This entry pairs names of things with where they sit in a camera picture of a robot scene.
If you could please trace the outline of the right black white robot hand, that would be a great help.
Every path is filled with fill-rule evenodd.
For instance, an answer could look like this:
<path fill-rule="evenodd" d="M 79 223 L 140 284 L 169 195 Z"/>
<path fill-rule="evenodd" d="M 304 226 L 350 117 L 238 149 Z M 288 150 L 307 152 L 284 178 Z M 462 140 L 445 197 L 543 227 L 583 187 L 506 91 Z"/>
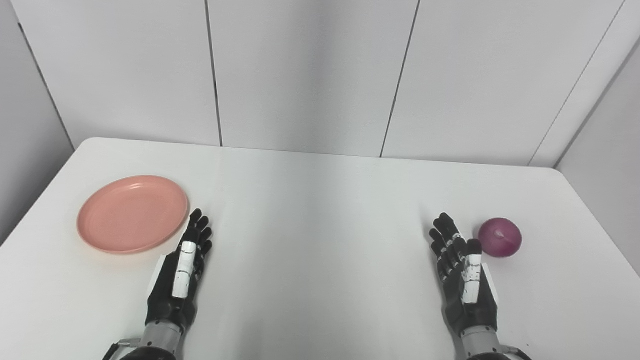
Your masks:
<path fill-rule="evenodd" d="M 464 239 L 446 212 L 429 230 L 430 248 L 445 297 L 446 323 L 455 335 L 473 327 L 498 330 L 498 305 L 482 262 L 482 242 Z"/>

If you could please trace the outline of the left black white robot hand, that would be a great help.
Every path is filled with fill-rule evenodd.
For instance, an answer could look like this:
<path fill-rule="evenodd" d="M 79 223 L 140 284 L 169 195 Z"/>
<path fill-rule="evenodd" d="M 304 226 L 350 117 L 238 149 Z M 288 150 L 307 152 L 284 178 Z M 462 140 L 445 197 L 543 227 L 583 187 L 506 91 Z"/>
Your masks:
<path fill-rule="evenodd" d="M 197 208 L 189 215 L 178 246 L 167 255 L 147 298 L 145 324 L 167 322 L 181 332 L 189 330 L 197 315 L 195 297 L 206 258 L 213 248 L 210 219 Z"/>

